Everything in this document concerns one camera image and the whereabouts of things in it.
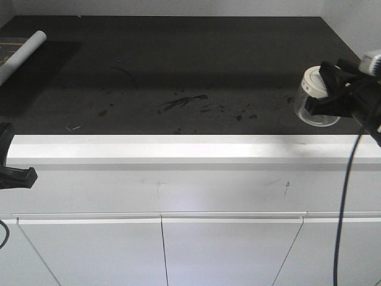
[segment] black mount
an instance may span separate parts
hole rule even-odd
[[[358,70],[358,64],[340,59],[336,66],[322,62],[320,76],[328,97],[308,97],[305,109],[311,115],[354,118],[381,147],[381,85],[379,79]]]
[[[30,189],[38,177],[34,168],[22,170],[5,167],[13,137],[14,128],[12,124],[0,123],[0,189]]]

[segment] white lid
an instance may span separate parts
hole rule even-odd
[[[302,88],[311,97],[324,98],[328,96],[326,85],[319,73],[320,66],[310,67],[305,71]]]

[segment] transparent jar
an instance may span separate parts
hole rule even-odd
[[[305,71],[298,94],[295,98],[294,109],[296,115],[309,125],[317,127],[327,127],[334,125],[340,117],[328,115],[311,115],[304,108],[307,98],[328,97],[326,85],[319,73],[320,66],[310,67]]]

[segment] white countertop edge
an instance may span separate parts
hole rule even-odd
[[[339,163],[356,135],[17,135],[8,164]],[[355,163],[381,163],[363,136]]]

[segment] white cylinder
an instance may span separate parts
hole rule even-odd
[[[2,66],[0,86],[46,41],[46,34],[37,31]]]

